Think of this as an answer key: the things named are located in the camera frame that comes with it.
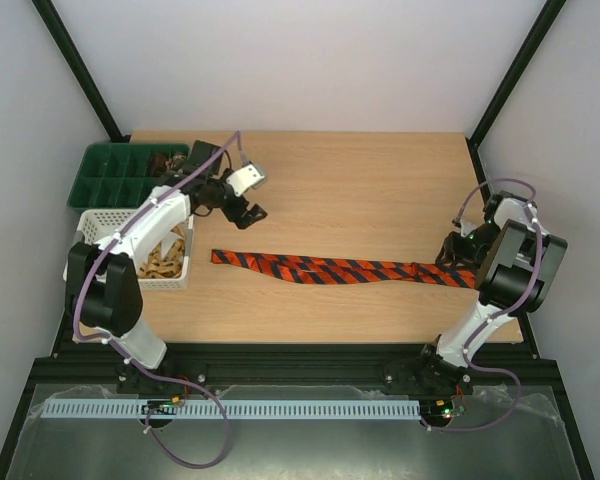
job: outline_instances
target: striped cloth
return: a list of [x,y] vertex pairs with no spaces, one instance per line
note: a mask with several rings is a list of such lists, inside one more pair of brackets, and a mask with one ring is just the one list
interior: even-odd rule
[[383,280],[404,280],[460,288],[473,288],[475,284],[473,272],[433,263],[372,262],[217,249],[211,251],[211,263],[248,268],[287,282],[311,285],[348,285]]

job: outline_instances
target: black metal frame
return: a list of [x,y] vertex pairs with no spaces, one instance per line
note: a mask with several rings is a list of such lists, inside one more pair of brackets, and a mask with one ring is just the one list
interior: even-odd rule
[[[56,43],[85,94],[111,136],[112,141],[125,141],[100,96],[93,79],[62,25],[50,0],[32,0],[54,36]],[[478,147],[496,116],[515,87],[524,69],[531,61],[540,42],[548,32],[566,0],[548,0],[518,55],[507,71],[482,120],[467,147],[476,178],[485,180]],[[485,186],[483,199],[490,195]],[[515,372],[523,385],[548,385],[553,389],[562,416],[580,476],[593,479],[578,428],[566,395],[558,366],[553,360],[541,359],[529,319],[519,318],[523,342],[518,344],[486,344],[475,356],[477,364],[500,366]],[[207,385],[217,388],[230,385],[352,385],[363,389],[397,393],[396,387],[386,382],[387,366],[417,357],[421,344],[355,344],[355,345],[243,345],[243,344],[170,344],[169,351],[181,362],[189,362],[204,369]],[[71,323],[65,316],[53,345],[52,355],[36,359],[16,409],[11,428],[0,455],[0,479],[6,478],[18,435],[24,424],[33,392],[39,384],[115,384],[116,367],[120,357],[107,346],[80,344],[72,341]],[[472,374],[474,383],[510,383],[509,377]],[[427,395],[413,398],[427,400]]]

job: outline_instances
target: gray floor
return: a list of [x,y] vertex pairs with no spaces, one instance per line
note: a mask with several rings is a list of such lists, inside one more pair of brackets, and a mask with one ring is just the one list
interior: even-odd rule
[[[36,394],[39,403],[53,392]],[[170,462],[134,420],[41,419],[32,410],[9,479],[577,479],[563,425],[549,388],[526,389],[524,402],[504,424],[471,434],[430,432],[416,422],[236,421],[234,447],[205,471]],[[87,387],[64,396],[102,397]],[[236,388],[224,398],[365,398],[355,389]],[[501,415],[506,391],[484,389],[469,398],[453,426],[477,425]],[[189,461],[219,450],[220,421],[182,420],[159,433]]]

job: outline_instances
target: wooden table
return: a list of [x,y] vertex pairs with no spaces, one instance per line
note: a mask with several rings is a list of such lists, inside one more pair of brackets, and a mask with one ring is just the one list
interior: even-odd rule
[[[150,132],[134,142],[222,144],[231,132]],[[461,134],[248,132],[249,158],[269,179],[247,199],[269,217],[238,230],[214,212],[196,218],[189,288],[144,292],[144,316],[166,341],[428,342],[477,294],[411,282],[297,285],[211,264],[212,248],[433,262],[476,184]],[[239,161],[235,147],[230,150]],[[476,195],[468,218],[480,221]],[[492,338],[521,341],[511,322]]]

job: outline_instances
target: green plastic bin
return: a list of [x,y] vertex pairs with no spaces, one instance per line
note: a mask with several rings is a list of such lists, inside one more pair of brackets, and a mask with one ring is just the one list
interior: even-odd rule
[[156,185],[147,176],[156,153],[189,156],[186,143],[94,143],[87,147],[67,204],[78,212],[90,208],[136,208]]

